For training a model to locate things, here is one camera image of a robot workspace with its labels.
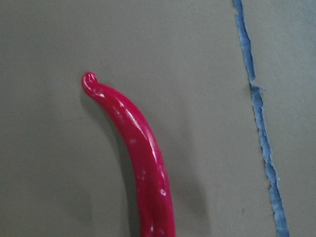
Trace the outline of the red chili pepper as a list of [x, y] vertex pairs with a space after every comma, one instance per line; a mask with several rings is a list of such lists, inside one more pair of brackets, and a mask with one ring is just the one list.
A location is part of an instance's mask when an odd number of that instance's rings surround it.
[[83, 74], [81, 85], [107, 113], [128, 150], [135, 177], [140, 235], [176, 236], [168, 174], [146, 118], [129, 98], [101, 84], [93, 72]]

